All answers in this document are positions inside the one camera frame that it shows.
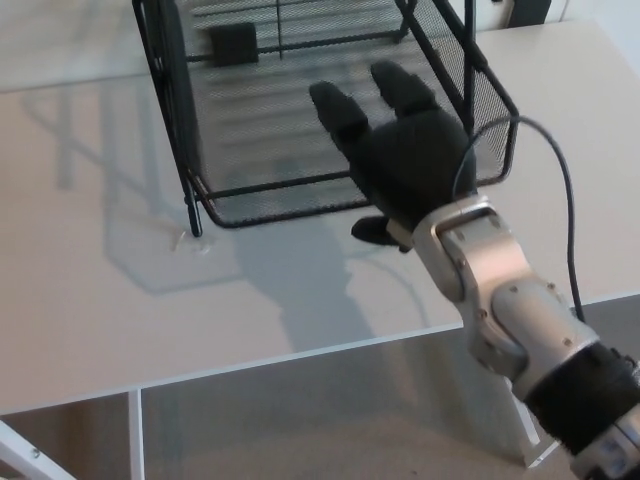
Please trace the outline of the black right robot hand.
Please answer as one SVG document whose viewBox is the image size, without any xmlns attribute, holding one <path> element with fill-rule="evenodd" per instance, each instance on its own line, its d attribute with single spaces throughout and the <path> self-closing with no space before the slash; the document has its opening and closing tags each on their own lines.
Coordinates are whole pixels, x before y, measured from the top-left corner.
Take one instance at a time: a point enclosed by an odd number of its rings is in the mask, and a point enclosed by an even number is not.
<svg viewBox="0 0 640 480">
<path fill-rule="evenodd" d="M 396 246 L 398 240 L 387 230 L 389 221 L 411 232 L 455 196 L 476 193 L 476 159 L 465 151 L 469 137 L 464 128 L 417 75 L 391 61 L 372 64 L 370 73 L 396 115 L 378 127 L 331 82 L 312 84 L 309 95 L 321 125 L 346 158 L 351 179 L 379 210 L 359 219 L 352 236 Z"/>
</svg>

